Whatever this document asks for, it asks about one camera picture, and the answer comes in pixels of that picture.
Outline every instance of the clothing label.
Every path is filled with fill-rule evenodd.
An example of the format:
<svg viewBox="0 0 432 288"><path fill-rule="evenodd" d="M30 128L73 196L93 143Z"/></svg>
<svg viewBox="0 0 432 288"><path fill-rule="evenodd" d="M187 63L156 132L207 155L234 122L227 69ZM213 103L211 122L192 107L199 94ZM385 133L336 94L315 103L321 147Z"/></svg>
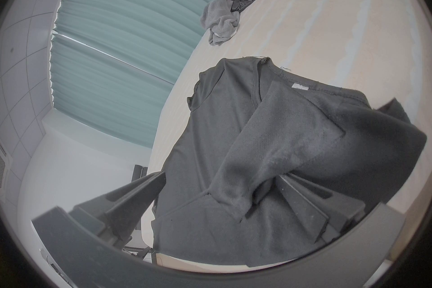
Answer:
<svg viewBox="0 0 432 288"><path fill-rule="evenodd" d="M301 89L301 90L309 90L309 86L302 86L300 84L294 83L292 85L292 88L294 89Z"/></svg>

